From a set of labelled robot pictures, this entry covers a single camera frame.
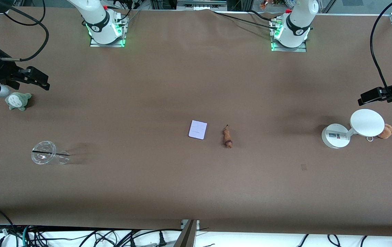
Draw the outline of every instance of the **white lamp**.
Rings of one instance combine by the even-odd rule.
[[[367,137],[373,141],[373,137],[384,131],[385,122],[379,113],[369,109],[355,111],[350,117],[351,129],[334,123],[327,126],[321,133],[324,144],[333,149],[340,149],[350,142],[350,137],[354,134]]]

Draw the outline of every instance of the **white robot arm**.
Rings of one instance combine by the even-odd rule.
[[[299,47],[307,39],[310,24],[318,10],[316,0],[296,0],[292,12],[281,16],[283,26],[274,37],[286,47]]]
[[[80,11],[86,22],[89,34],[97,43],[112,43],[123,34],[121,31],[121,14],[111,9],[105,9],[100,0],[67,1]]]

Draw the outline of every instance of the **lamp base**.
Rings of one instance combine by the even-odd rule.
[[[350,142],[350,137],[345,137],[347,132],[347,128],[334,123],[324,128],[321,133],[321,139],[323,139],[323,142],[327,147],[340,149],[347,146]]]

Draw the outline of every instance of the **gray plush toy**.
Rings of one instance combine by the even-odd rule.
[[[18,108],[20,111],[25,111],[25,106],[27,105],[29,98],[31,98],[31,94],[29,93],[12,93],[5,98],[5,102],[10,110]]]

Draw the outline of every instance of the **stuffed bear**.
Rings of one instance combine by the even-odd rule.
[[[12,93],[5,98],[5,102],[10,110],[18,108],[20,111],[25,111],[25,106],[27,105],[29,98],[31,98],[31,94],[29,93]]]
[[[380,139],[387,139],[392,135],[392,127],[391,125],[385,124],[384,131],[378,135]]]

